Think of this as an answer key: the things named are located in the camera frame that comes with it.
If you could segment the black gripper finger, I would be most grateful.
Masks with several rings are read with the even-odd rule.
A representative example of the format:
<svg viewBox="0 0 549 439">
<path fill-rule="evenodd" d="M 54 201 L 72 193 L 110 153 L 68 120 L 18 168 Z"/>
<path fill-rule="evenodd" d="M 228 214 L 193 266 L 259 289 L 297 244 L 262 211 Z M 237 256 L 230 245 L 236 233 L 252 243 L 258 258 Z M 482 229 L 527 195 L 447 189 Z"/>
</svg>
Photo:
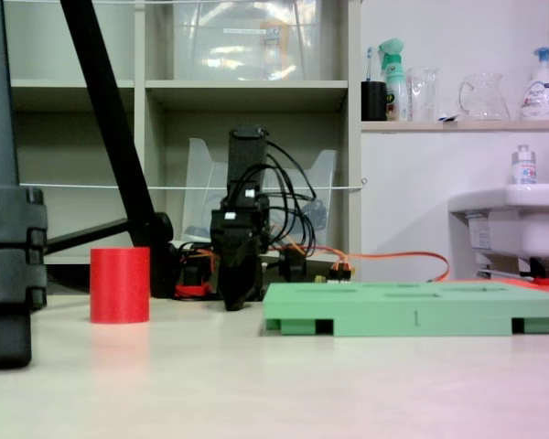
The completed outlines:
<svg viewBox="0 0 549 439">
<path fill-rule="evenodd" d="M 246 295 L 247 302 L 260 302 L 263 300 L 263 268 L 260 246 L 253 243 L 247 256 L 249 287 Z"/>
<path fill-rule="evenodd" d="M 252 254 L 241 239 L 221 243 L 219 291 L 227 311 L 238 311 L 252 292 Z"/>
</svg>

